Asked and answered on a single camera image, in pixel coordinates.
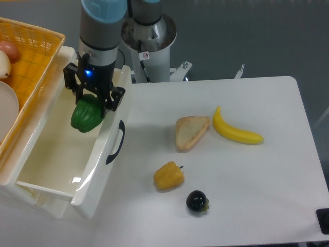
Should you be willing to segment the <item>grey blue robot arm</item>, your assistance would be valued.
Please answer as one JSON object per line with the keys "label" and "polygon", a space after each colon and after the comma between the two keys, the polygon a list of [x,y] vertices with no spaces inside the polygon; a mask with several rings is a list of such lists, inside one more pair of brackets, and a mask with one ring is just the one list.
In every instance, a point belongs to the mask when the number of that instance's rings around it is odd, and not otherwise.
{"label": "grey blue robot arm", "polygon": [[67,89],[79,102],[83,91],[96,95],[100,117],[115,111],[125,89],[113,85],[113,74],[120,39],[128,23],[127,45],[142,51],[154,51],[165,37],[165,21],[160,1],[82,1],[78,64],[69,63],[64,69]]}

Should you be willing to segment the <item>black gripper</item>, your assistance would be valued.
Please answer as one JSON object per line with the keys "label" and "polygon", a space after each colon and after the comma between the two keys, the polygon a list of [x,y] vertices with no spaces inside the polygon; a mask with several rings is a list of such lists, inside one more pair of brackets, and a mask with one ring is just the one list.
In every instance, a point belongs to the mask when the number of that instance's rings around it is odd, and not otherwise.
{"label": "black gripper", "polygon": [[75,104],[83,96],[84,89],[97,95],[101,106],[101,116],[106,111],[115,112],[120,106],[126,90],[123,87],[113,86],[115,62],[97,66],[90,63],[91,56],[78,56],[78,66],[70,62],[63,69],[65,87],[75,96]]}

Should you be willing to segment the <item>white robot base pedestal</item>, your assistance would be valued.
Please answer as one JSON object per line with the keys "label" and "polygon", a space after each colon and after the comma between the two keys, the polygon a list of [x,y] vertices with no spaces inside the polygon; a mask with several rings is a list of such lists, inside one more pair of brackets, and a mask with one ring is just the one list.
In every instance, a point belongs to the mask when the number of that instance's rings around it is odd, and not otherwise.
{"label": "white robot base pedestal", "polygon": [[121,37],[129,49],[135,83],[185,81],[192,63],[184,61],[178,68],[171,68],[171,46],[177,37],[174,21],[166,14],[153,25],[138,24],[127,19]]}

